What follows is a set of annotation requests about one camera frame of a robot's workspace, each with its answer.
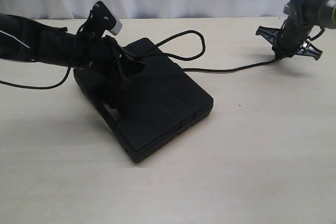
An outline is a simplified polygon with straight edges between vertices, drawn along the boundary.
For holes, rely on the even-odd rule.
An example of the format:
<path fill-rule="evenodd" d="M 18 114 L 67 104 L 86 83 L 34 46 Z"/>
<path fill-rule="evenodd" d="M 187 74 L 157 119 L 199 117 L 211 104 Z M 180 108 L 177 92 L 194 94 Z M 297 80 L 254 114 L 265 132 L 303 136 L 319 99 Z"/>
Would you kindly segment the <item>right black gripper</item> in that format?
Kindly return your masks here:
<path fill-rule="evenodd" d="M 259 26 L 256 30 L 256 36 L 262 36 L 274 47 L 276 58 L 291 58 L 298 55 L 319 60 L 322 56 L 322 50 L 307 41 L 313 27 L 312 24 L 296 26 L 288 16 L 281 29 Z"/>

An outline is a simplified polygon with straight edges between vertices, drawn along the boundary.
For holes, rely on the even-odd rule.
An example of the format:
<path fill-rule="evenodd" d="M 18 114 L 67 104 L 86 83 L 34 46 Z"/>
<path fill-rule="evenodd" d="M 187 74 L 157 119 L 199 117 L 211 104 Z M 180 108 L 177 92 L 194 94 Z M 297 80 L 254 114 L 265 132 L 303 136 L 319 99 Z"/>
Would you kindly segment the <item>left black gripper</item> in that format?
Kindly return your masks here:
<path fill-rule="evenodd" d="M 79 81 L 101 81 L 100 100 L 120 113 L 126 113 L 129 75 L 142 72 L 145 63 L 120 47 L 117 41 L 105 36 L 97 40 L 75 35 L 73 42 L 73 75 Z"/>

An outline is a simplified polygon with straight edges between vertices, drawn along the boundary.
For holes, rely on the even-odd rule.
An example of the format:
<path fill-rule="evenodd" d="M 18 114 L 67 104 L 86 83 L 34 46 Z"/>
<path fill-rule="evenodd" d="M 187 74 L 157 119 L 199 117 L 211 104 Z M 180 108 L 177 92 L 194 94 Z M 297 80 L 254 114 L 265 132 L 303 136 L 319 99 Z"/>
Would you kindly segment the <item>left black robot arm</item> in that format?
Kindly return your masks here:
<path fill-rule="evenodd" d="M 142 72 L 142 60 L 130 56 L 105 31 L 116 35 L 117 18 L 100 3 L 94 5 L 88 18 L 75 34 L 67 27 L 53 27 L 21 16 L 1 14 L 1 59 L 22 63 L 44 63 L 66 67 L 62 80 L 51 86 L 28 86 L 1 81 L 1 84 L 22 88 L 48 90 L 59 87 L 70 70 L 78 85 L 94 89 L 112 108 L 118 106 L 121 93 L 131 85 L 130 76 Z"/>

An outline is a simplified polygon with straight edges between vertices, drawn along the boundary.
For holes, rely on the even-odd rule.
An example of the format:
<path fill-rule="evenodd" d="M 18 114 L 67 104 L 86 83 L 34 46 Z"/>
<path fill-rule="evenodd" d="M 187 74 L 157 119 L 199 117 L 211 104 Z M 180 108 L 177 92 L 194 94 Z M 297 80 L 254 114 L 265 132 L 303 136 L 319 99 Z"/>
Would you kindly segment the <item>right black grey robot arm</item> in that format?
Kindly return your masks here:
<path fill-rule="evenodd" d="M 280 28 L 259 26 L 257 36 L 272 45 L 275 59 L 293 56 L 319 60 L 323 51 L 312 44 L 326 29 L 335 29 L 335 0 L 290 0 L 283 7 Z"/>

